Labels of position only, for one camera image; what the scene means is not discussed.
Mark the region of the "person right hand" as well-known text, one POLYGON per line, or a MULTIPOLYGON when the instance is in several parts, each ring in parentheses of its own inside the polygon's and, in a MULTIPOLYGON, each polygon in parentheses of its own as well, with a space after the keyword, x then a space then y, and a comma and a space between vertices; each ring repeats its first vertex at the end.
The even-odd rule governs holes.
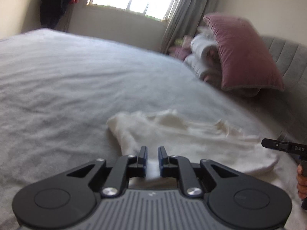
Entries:
POLYGON ((298 165, 297 167, 297 190, 301 199, 307 197, 307 178, 303 176, 303 167, 298 165))

